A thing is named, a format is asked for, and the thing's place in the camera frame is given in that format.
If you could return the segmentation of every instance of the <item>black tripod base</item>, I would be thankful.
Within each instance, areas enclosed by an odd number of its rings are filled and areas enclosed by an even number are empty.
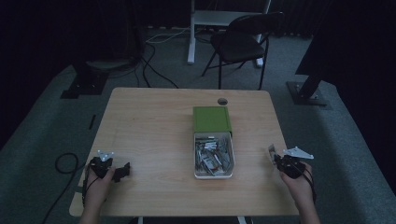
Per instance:
[[[286,82],[291,98],[293,99],[293,102],[296,105],[320,105],[320,106],[326,106],[329,105],[329,103],[323,99],[321,93],[319,90],[316,90],[315,93],[309,97],[309,98],[304,98],[301,97],[299,92],[301,87],[304,85],[303,82]]]
[[[101,95],[107,78],[108,73],[92,72],[89,81],[77,75],[69,90],[62,93],[61,99],[77,99],[80,95]]]

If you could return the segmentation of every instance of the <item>gray carpet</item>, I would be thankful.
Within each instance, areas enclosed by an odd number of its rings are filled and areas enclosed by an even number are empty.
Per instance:
[[[159,32],[176,31],[149,31],[149,34]],[[209,35],[200,37],[208,39]],[[153,44],[156,50],[150,64],[180,88],[216,89],[216,69],[201,77],[212,47],[197,41],[195,64],[187,65],[188,43],[187,36],[181,35]],[[295,105],[290,97],[286,82],[306,79],[295,76],[294,72],[309,43],[310,40],[300,37],[271,37],[263,89],[272,96],[287,146],[298,146],[315,156],[309,163],[314,168],[317,208],[322,223],[395,223],[395,195],[377,168],[336,88],[320,83],[318,89],[330,103],[326,107]],[[147,47],[146,60],[151,52],[152,48]],[[94,65],[106,68],[114,62]],[[247,63],[239,70],[235,67],[224,68],[223,89],[256,90],[260,69],[254,63]],[[150,69],[146,74],[152,88],[174,88]],[[79,164],[84,163],[111,91],[116,87],[146,87],[140,64],[135,72],[112,72],[102,95],[60,99],[75,75],[69,66],[51,81],[1,150],[0,223],[41,223],[70,178],[56,171],[57,157],[73,152]],[[96,119],[91,126],[92,116]],[[60,160],[63,170],[71,170],[74,165],[72,157]],[[68,207],[80,175],[81,170],[50,213],[47,223],[78,222],[69,215]],[[130,217],[104,217],[103,223],[126,224],[130,220]],[[298,223],[297,217],[254,217],[253,220],[256,224]]]

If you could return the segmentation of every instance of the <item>human hand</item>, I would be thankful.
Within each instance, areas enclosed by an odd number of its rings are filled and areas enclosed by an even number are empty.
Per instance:
[[[302,163],[305,165],[305,176],[312,182],[312,167],[308,163]],[[311,186],[303,175],[299,176],[296,179],[292,179],[288,177],[285,173],[280,172],[280,177],[282,178],[283,182],[285,182],[285,184],[288,186],[291,197],[294,199],[296,206],[299,210],[302,207],[307,207],[308,205],[312,205],[314,203]]]
[[[88,189],[85,195],[85,209],[100,211],[102,204],[106,200],[111,179],[113,178],[116,168],[111,167],[103,179],[98,177],[91,167],[89,169],[87,181]]]

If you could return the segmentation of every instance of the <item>forearm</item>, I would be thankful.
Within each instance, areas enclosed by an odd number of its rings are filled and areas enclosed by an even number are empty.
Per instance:
[[[320,224],[317,209],[314,203],[306,203],[298,205],[301,224]]]
[[[79,224],[99,224],[100,209],[84,209]]]

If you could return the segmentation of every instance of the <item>small round object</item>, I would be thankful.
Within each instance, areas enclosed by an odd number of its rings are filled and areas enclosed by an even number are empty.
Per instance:
[[[219,98],[219,99],[218,99],[218,104],[219,104],[219,105],[227,105],[227,104],[228,104],[228,101],[227,101],[227,99],[225,99],[225,98]]]

